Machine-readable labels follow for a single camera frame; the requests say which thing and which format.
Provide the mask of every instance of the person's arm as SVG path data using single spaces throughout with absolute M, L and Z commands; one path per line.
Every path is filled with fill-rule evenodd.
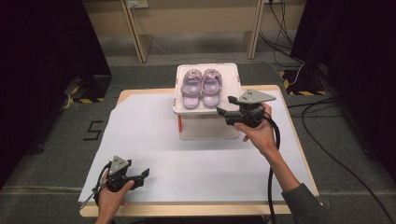
M 266 112 L 264 116 L 270 118 L 272 114 L 271 106 L 266 103 L 262 103 L 262 106 Z M 266 119 L 257 128 L 250 128 L 243 123 L 235 123 L 234 127 L 246 134 L 243 139 L 244 142 L 250 140 L 268 160 L 283 190 L 282 196 L 296 223 L 336 223 L 311 191 L 297 180 L 283 160 L 276 148 L 273 127 Z
M 105 176 L 107 176 L 107 172 L 103 175 L 102 181 L 106 180 Z M 107 187 L 101 189 L 98 202 L 99 214 L 95 222 L 96 224 L 108 224 L 113 220 L 120 205 L 126 205 L 123 197 L 133 185 L 134 181 L 130 180 L 118 192 L 111 192 Z

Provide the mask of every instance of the shoe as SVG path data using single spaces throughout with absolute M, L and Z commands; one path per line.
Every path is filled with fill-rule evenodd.
M 183 105 L 186 109 L 194 109 L 199 105 L 201 80 L 202 73 L 196 69 L 191 69 L 184 75 L 181 95 L 183 96 Z
M 215 69 L 207 69 L 202 77 L 201 95 L 204 96 L 204 105 L 215 108 L 220 102 L 221 74 Z

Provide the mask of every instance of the white box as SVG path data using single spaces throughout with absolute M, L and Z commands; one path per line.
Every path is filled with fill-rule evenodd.
M 228 96 L 239 97 L 242 94 L 235 63 L 180 65 L 177 68 L 173 109 L 178 115 L 179 137 L 182 140 L 235 139 L 239 137 L 239 132 L 233 126 L 227 125 L 224 117 L 218 115 L 216 108 L 207 108 L 202 99 L 198 107 L 193 110 L 186 109 L 183 105 L 181 87 L 186 73 L 191 69 L 197 69 L 203 74 L 209 68 L 216 69 L 221 74 L 222 87 L 218 107 L 227 111 L 239 109 L 238 105 L 228 102 Z

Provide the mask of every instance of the black cable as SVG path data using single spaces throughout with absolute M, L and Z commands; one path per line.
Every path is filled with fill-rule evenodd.
M 277 36 L 276 36 L 275 47 L 276 47 L 276 44 L 277 44 L 277 40 L 279 39 L 280 31 L 281 31 L 281 29 L 279 30 L 279 32 L 277 33 Z M 276 54 L 275 54 L 275 48 L 273 48 L 273 55 L 274 55 L 275 62 L 277 64 L 283 66 L 283 64 L 281 64 L 280 62 L 277 61 Z
M 272 42 L 269 41 L 267 38 L 265 38 L 265 36 L 263 35 L 262 32 L 259 34 L 259 36 L 260 36 L 260 38 L 264 41 L 264 43 L 265 43 L 266 45 L 268 45 L 270 48 L 277 50 L 279 53 L 281 53 L 281 54 L 283 54 L 283 55 L 285 55 L 285 56 L 287 56 L 287 57 L 293 59 L 293 60 L 296 61 L 297 63 L 303 63 L 303 61 L 301 61 L 301 60 L 299 60 L 299 59 L 297 59 L 297 58 L 291 57 L 288 53 L 286 53 L 286 52 L 283 51 L 282 49 L 279 49 L 274 43 L 272 43 Z M 276 63 L 279 64 L 279 65 L 282 66 L 282 67 L 300 67 L 300 66 L 288 66 L 288 65 L 280 64 L 280 63 L 277 61 L 276 57 L 275 57 L 275 60 L 276 60 Z
M 322 107 L 322 108 L 319 108 L 319 109 L 316 109 L 316 110 L 312 110 L 312 111 L 309 111 L 309 112 L 307 112 L 307 113 L 310 113 L 310 114 L 312 114 L 312 113 L 315 113 L 315 112 L 318 112 L 318 111 L 321 111 L 321 110 L 325 110 L 325 109 L 327 109 L 327 108 L 330 108 L 330 107 L 335 107 L 336 105 L 327 105 L 327 106 L 324 106 L 324 107 Z M 297 116 L 297 115 L 302 115 L 303 113 L 295 113 L 295 114 L 291 114 L 290 116 L 292 117 L 292 118 L 300 118 L 301 116 Z M 304 116 L 305 118 L 337 118 L 337 117 L 342 117 L 342 116 L 344 116 L 344 115 L 319 115 L 319 116 L 310 116 L 310 117 L 308 117 L 308 116 Z
M 381 201 L 379 201 L 379 199 L 376 197 L 376 195 L 373 193 L 373 191 L 367 186 L 366 183 L 364 183 L 363 180 L 361 180 L 353 171 L 351 171 L 346 165 L 344 165 L 343 163 L 341 163 L 339 160 L 337 160 L 324 146 L 321 145 L 321 143 L 313 136 L 313 134 L 311 132 L 309 132 L 308 128 L 306 127 L 305 121 L 304 121 L 304 114 L 305 112 L 312 106 L 317 105 L 322 103 L 323 101 L 326 100 L 322 100 L 322 101 L 318 101 L 316 103 L 313 103 L 312 105 L 309 105 L 308 107 L 306 107 L 303 111 L 303 115 L 302 115 L 302 122 L 303 122 L 303 126 L 306 130 L 306 132 L 309 134 L 309 136 L 315 141 L 315 143 L 317 143 L 317 145 L 330 157 L 332 158 L 335 162 L 337 162 L 340 166 L 342 166 L 345 170 L 347 170 L 353 177 L 355 177 L 366 189 L 367 191 L 369 191 L 369 193 L 373 196 L 373 198 L 376 200 L 376 202 L 378 203 L 378 205 L 381 207 L 381 209 L 383 210 L 383 212 L 385 213 L 385 215 L 387 216 L 387 218 L 389 219 L 390 223 L 395 224 L 395 221 L 393 220 L 393 218 L 390 216 L 388 210 L 386 209 L 386 207 L 384 206 L 384 204 L 381 203 Z
M 96 205 L 98 205 L 98 206 L 99 206 L 99 193 L 103 189 L 103 188 L 101 189 L 101 185 L 103 185 L 103 183 L 101 181 L 102 176 L 103 176 L 103 173 L 105 172 L 105 170 L 110 168 L 110 166 L 111 166 L 111 161 L 103 167 L 102 171 L 99 174 L 98 181 L 96 182 L 96 186 L 95 186 L 95 188 L 92 189 L 93 198 L 95 199 Z
M 331 97 L 331 98 L 327 98 L 327 99 L 324 99 L 324 100 L 321 100 L 321 101 L 318 101 L 315 103 L 307 103 L 307 104 L 300 104 L 300 105 L 288 105 L 288 109 L 293 108 L 293 107 L 305 106 L 305 105 L 312 105 L 312 104 L 318 105 L 318 104 L 327 104 L 327 103 L 335 103 L 335 98 Z
M 271 118 L 271 116 L 265 112 L 266 115 L 268 115 L 269 118 L 265 117 L 263 119 L 266 119 L 271 126 L 274 129 L 275 132 L 275 137 L 276 137 L 276 148 L 279 150 L 280 147 L 280 131 L 279 128 L 277 127 L 276 123 L 274 120 Z M 274 171 L 272 167 L 270 167 L 270 172 L 268 175 L 268 187 L 267 187 L 267 194 L 268 194 L 268 206 L 270 207 L 270 212 L 271 212 L 271 220 L 273 224 L 276 224 L 276 216 L 275 216 L 275 210 L 274 210 L 274 203 L 272 200 L 272 180 L 274 176 Z
M 304 116 L 307 119 L 334 119 L 334 118 L 340 118 L 343 117 L 344 115 L 320 115 L 320 116 Z M 290 115 L 291 118 L 293 119 L 300 119 L 303 116 L 296 116 L 296 115 Z
M 285 27 L 286 27 L 286 23 L 285 23 L 285 11 L 286 11 L 286 9 L 285 9 L 285 5 L 284 5 L 284 1 L 282 0 L 281 2 L 282 2 L 282 4 L 281 4 L 281 6 L 282 6 L 282 22 L 280 22 L 279 19 L 277 18 L 277 15 L 275 14 L 275 12 L 274 12 L 274 10 L 272 8 L 272 4 L 270 4 L 270 9 L 271 9 L 272 13 L 274 14 L 274 17 L 276 19 L 277 24 L 280 27 L 279 32 L 289 41 L 289 44 L 292 46 L 293 45 L 293 41 L 289 37 L 288 31 L 286 30 L 286 28 L 283 28 L 284 24 L 285 24 Z

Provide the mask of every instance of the gray sleeve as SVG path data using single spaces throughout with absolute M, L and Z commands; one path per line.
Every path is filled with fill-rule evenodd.
M 305 184 L 287 193 L 282 193 L 296 223 L 337 223 Z

